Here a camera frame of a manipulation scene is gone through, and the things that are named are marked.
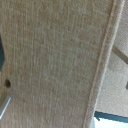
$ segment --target metal rod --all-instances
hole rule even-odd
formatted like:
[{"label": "metal rod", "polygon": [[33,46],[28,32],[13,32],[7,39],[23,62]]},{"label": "metal rod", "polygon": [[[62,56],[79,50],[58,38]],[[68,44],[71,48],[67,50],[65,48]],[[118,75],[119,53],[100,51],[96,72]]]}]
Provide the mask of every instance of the metal rod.
[{"label": "metal rod", "polygon": [[0,105],[0,120],[2,119],[10,101],[11,101],[11,97],[7,95],[5,99],[3,100],[2,104]]}]

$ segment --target beige surface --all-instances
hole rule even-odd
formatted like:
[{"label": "beige surface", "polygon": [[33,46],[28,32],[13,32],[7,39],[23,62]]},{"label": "beige surface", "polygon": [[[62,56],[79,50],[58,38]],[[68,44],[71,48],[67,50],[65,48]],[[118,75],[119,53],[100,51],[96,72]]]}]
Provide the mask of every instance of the beige surface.
[{"label": "beige surface", "polygon": [[90,127],[123,2],[0,1],[0,86],[12,82],[2,128]]},{"label": "beige surface", "polygon": [[[115,45],[128,56],[128,1],[126,1]],[[128,117],[128,65],[112,53],[105,81],[98,99],[97,111]]]}]

